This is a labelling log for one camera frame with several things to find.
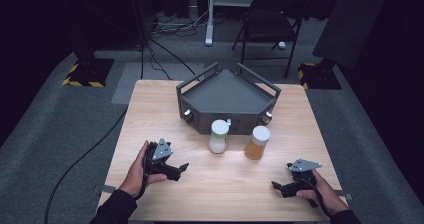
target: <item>cable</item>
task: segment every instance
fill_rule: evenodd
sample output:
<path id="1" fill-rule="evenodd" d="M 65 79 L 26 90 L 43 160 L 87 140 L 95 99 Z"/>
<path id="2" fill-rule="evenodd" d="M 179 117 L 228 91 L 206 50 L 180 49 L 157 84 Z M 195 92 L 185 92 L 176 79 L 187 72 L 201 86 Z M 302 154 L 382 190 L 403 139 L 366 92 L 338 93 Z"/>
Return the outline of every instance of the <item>cable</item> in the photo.
<path id="1" fill-rule="evenodd" d="M 122 117 L 124 117 L 125 113 L 127 113 L 128 108 L 125 108 L 125 111 L 121 114 L 119 119 L 115 122 L 115 124 L 110 128 L 110 130 L 100 139 L 94 146 L 92 146 L 88 151 L 86 151 L 78 160 L 76 160 L 69 168 L 65 171 L 65 173 L 62 175 L 62 177 L 59 179 L 59 181 L 56 183 L 55 187 L 53 188 L 52 193 L 50 194 L 49 201 L 47 203 L 46 212 L 44 213 L 44 223 L 47 224 L 49 220 L 49 210 L 50 206 L 53 201 L 54 194 L 56 193 L 57 188 L 59 187 L 60 183 L 63 181 L 63 179 L 66 177 L 66 175 L 71 171 L 71 169 L 78 164 L 85 156 L 87 156 L 94 148 L 96 148 L 112 131 L 115 129 L 115 127 L 118 125 L 118 123 L 121 121 Z"/>
<path id="2" fill-rule="evenodd" d="M 159 37 L 163 37 L 163 36 L 171 36 L 171 35 L 177 35 L 180 37 L 186 37 L 186 36 L 193 36 L 197 34 L 197 28 L 201 25 L 206 25 L 206 22 L 201 22 L 200 24 L 198 24 L 199 21 L 203 20 L 203 16 L 206 15 L 208 13 L 208 11 L 204 12 L 196 21 L 193 21 L 193 19 L 191 19 L 191 16 L 189 16 L 189 19 L 191 20 L 191 22 L 189 23 L 185 23 L 185 24 L 172 24 L 172 25 L 177 25 L 178 27 L 172 27 L 172 28 L 166 28 L 163 29 L 162 26 L 166 25 L 166 23 L 172 19 L 174 19 L 174 17 L 172 17 L 170 20 L 168 20 L 167 22 L 165 22 L 164 24 L 160 25 L 158 23 L 158 27 L 152 31 L 152 34 L 158 34 L 160 36 L 153 36 L 153 38 L 159 38 Z M 194 33 L 191 34 L 187 34 L 187 35 L 181 35 L 179 34 L 180 32 L 190 32 L 190 31 L 194 31 Z"/>
<path id="3" fill-rule="evenodd" d="M 156 45 L 160 46 L 162 49 L 164 49 L 166 52 L 168 52 L 169 54 L 171 54 L 172 56 L 174 56 L 175 58 L 177 58 L 185 67 L 187 67 L 187 69 L 193 74 L 196 75 L 196 73 L 185 63 L 183 62 L 183 60 L 181 60 L 179 57 L 177 57 L 174 53 L 172 53 L 171 51 L 169 51 L 168 49 L 166 49 L 165 47 L 163 47 L 161 44 L 157 43 L 155 40 L 153 40 L 153 38 L 150 38 L 150 40 L 155 43 Z"/>
<path id="4" fill-rule="evenodd" d="M 82 2 L 84 2 L 84 4 L 86 4 L 94 13 L 96 13 L 97 16 L 99 16 L 101 19 L 103 19 L 103 21 L 105 21 L 106 23 L 108 23 L 109 25 L 115 27 L 116 29 L 131 35 L 131 36 L 135 36 L 135 37 L 139 37 L 137 34 L 132 33 L 130 31 L 127 31 L 117 25 L 115 25 L 114 23 L 112 23 L 111 21 L 109 21 L 108 19 L 106 19 L 106 17 L 104 17 L 99 11 L 97 11 L 90 3 L 88 3 L 86 0 L 81 0 Z"/>
<path id="5" fill-rule="evenodd" d="M 143 79 L 143 74 L 144 74 L 144 47 L 141 47 L 141 75 L 140 75 L 140 80 Z"/>
<path id="6" fill-rule="evenodd" d="M 158 18 L 158 23 L 157 24 L 159 24 L 159 22 L 161 21 L 161 22 L 163 22 L 163 24 L 162 25 L 165 25 L 166 23 L 168 23 L 168 22 L 170 22 L 170 21 L 172 21 L 172 20 L 174 20 L 175 18 L 177 17 L 177 15 L 176 14 L 174 14 L 174 15 L 172 15 L 172 16 L 166 16 L 166 15 L 163 15 L 163 16 L 159 16 L 159 17 L 157 17 Z"/>
<path id="7" fill-rule="evenodd" d="M 151 57 L 150 57 L 150 65 L 151 65 L 151 67 L 152 67 L 152 69 L 153 70 L 158 70 L 158 71 L 162 71 L 165 75 L 166 75 L 166 77 L 168 78 L 168 80 L 173 80 L 169 75 L 168 75 L 168 73 L 165 71 L 165 69 L 163 69 L 163 66 L 156 60 L 156 58 L 155 58 L 155 55 L 156 55 L 156 52 L 155 51 L 153 51 L 153 49 L 149 46 L 149 45 L 146 45 L 146 47 L 147 47 L 147 49 L 149 49 L 150 50 L 150 53 L 151 53 Z M 153 66 L 153 62 L 152 62 L 152 60 L 154 60 L 155 61 L 155 63 L 158 65 L 158 66 L 160 66 L 160 68 L 156 68 L 156 67 L 154 67 Z"/>

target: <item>black chair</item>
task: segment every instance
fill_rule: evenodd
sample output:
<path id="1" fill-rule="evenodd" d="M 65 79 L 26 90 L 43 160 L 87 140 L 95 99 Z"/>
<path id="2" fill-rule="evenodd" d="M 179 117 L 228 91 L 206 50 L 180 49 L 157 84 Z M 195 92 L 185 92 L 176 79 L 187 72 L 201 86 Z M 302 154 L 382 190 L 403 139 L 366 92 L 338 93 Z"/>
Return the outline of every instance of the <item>black chair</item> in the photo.
<path id="1" fill-rule="evenodd" d="M 243 14 L 243 26 L 232 48 L 234 50 L 237 42 L 243 41 L 240 63 L 244 64 L 245 60 L 288 59 L 284 74 L 284 78 L 287 78 L 300 26 L 309 3 L 308 0 L 253 0 L 247 12 Z M 246 58 L 247 42 L 273 42 L 275 44 L 272 49 L 280 42 L 293 44 L 289 56 Z"/>

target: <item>wooden table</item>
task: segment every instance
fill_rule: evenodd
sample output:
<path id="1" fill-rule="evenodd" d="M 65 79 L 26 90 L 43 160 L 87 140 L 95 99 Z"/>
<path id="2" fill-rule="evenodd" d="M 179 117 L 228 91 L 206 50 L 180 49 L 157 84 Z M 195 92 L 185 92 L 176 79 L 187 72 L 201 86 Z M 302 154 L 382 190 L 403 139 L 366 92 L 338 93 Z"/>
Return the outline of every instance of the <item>wooden table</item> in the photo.
<path id="1" fill-rule="evenodd" d="M 141 80 L 135 85 L 105 184 L 119 187 L 146 139 L 172 143 L 168 165 L 190 165 L 178 182 L 149 186 L 131 220 L 328 220 L 320 208 L 297 197 L 282 198 L 271 185 L 293 182 L 286 164 L 302 158 L 321 163 L 321 175 L 341 189 L 303 87 L 277 85 L 282 91 L 268 125 L 271 138 L 262 159 L 253 161 L 244 154 L 250 136 L 230 135 L 223 154 L 209 151 L 209 135 L 199 134 L 179 116 L 179 83 Z M 109 195 L 102 193 L 99 205 Z"/>

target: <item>spice jar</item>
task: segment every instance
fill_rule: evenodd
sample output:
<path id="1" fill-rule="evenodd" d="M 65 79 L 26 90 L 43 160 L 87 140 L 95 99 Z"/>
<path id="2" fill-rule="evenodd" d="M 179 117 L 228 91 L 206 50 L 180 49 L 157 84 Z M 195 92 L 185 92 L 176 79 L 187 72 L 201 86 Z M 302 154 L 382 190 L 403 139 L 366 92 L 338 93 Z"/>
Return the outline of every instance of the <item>spice jar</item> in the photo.
<path id="1" fill-rule="evenodd" d="M 268 128 L 264 126 L 255 127 L 252 132 L 252 138 L 244 150 L 246 156 L 252 160 L 261 159 L 264 154 L 265 145 L 270 137 L 271 132 Z"/>
<path id="2" fill-rule="evenodd" d="M 211 137 L 209 140 L 209 150 L 213 153 L 222 153 L 227 149 L 227 137 L 229 130 L 228 123 L 224 120 L 216 120 L 211 126 Z"/>

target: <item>jar with white contents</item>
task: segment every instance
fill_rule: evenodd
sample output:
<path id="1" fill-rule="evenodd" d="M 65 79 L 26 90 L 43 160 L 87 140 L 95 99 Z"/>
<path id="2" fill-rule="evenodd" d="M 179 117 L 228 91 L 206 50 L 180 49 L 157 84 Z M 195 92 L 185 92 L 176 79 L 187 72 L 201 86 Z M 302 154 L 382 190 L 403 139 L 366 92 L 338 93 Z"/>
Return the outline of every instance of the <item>jar with white contents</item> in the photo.
<path id="1" fill-rule="evenodd" d="M 213 153 L 223 153 L 227 149 L 226 137 L 229 130 L 228 123 L 224 120 L 216 120 L 211 126 L 209 150 Z"/>

